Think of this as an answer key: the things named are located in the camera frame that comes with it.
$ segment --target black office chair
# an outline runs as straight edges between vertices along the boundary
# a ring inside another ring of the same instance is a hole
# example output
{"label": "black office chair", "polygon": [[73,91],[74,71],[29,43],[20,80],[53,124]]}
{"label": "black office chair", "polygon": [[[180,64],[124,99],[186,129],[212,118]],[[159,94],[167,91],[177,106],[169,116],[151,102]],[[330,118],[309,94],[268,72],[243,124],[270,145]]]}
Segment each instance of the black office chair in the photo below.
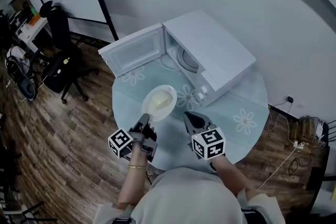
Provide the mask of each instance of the black office chair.
{"label": "black office chair", "polygon": [[88,97],[83,93],[77,79],[90,72],[98,74],[99,70],[78,71],[82,60],[82,52],[71,42],[66,13],[60,6],[52,6],[52,4],[52,1],[43,4],[40,9],[40,15],[48,19],[53,43],[61,51],[56,53],[49,61],[49,65],[42,74],[43,83],[54,92],[60,93],[63,90],[61,97],[63,104],[67,103],[64,96],[71,84],[76,86],[84,101],[87,101]]}
{"label": "black office chair", "polygon": [[[43,204],[44,204],[44,201],[41,201],[38,204],[36,204],[36,205],[28,208],[27,210],[23,211],[22,215],[24,216],[25,219],[22,220],[20,222],[20,224],[24,224],[24,223],[33,224],[35,222],[40,222],[40,221],[43,221],[43,222],[57,221],[57,218],[35,218],[35,216],[37,214],[39,214],[39,211],[35,211],[35,212],[32,212],[32,211],[34,211],[36,208],[40,207]],[[31,213],[33,215],[33,217],[28,217],[27,216],[28,213]]]}

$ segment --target microwave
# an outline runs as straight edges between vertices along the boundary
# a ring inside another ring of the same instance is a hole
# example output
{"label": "microwave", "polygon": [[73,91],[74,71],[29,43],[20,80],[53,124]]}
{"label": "microwave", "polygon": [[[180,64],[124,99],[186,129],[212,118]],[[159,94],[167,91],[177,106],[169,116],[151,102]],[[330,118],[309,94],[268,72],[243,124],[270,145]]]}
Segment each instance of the microwave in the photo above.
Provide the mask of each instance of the microwave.
{"label": "microwave", "polygon": [[99,51],[116,77],[167,53],[207,106],[236,85],[255,57],[201,10],[119,39]]}

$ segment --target white plate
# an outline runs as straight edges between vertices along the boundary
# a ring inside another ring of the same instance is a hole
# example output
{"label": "white plate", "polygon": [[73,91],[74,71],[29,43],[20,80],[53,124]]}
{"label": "white plate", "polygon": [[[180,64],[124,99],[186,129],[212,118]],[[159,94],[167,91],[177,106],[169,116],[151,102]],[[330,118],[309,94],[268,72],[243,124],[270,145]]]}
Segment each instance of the white plate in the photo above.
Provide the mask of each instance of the white plate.
{"label": "white plate", "polygon": [[[152,97],[157,92],[159,92],[161,90],[165,90],[168,93],[170,93],[173,97],[173,100],[165,108],[156,110],[156,112],[153,115],[153,114],[148,112],[148,107],[149,107],[149,104],[150,104],[150,101],[151,101]],[[153,90],[150,91],[149,94],[147,94],[147,96],[145,97],[145,99],[142,102],[141,113],[142,114],[145,114],[145,113],[149,114],[150,115],[150,119],[149,119],[150,122],[160,121],[160,120],[163,120],[165,117],[167,117],[173,111],[173,109],[176,105],[176,102],[177,102],[176,90],[169,85],[161,85],[161,86],[158,86],[158,87],[154,88]]]}

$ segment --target bracelet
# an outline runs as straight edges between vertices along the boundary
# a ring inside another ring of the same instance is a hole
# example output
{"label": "bracelet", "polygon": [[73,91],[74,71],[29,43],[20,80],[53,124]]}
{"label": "bracelet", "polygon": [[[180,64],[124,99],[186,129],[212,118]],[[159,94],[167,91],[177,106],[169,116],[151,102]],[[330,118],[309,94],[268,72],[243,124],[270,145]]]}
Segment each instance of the bracelet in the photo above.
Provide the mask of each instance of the bracelet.
{"label": "bracelet", "polygon": [[135,169],[144,169],[146,170],[147,167],[146,166],[134,166],[134,165],[129,165],[128,168],[135,168]]}

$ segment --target round table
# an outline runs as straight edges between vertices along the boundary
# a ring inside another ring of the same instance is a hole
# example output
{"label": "round table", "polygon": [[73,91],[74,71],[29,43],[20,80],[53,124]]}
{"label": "round table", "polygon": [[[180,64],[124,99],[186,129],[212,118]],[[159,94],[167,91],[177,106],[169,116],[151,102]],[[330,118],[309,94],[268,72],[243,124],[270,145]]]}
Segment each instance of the round table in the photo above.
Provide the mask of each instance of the round table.
{"label": "round table", "polygon": [[227,158],[236,163],[258,141],[268,117],[267,92],[261,74],[254,67],[243,79],[209,106],[203,108],[193,97],[194,87],[168,55],[150,61],[120,77],[112,86],[112,107],[119,128],[128,130],[141,117],[141,105],[155,87],[168,84],[177,90],[177,103],[164,120],[151,123],[158,147],[152,165],[161,170],[189,167],[213,172],[209,162],[197,159],[188,146],[189,134],[183,122],[185,111],[207,115],[226,138]]}

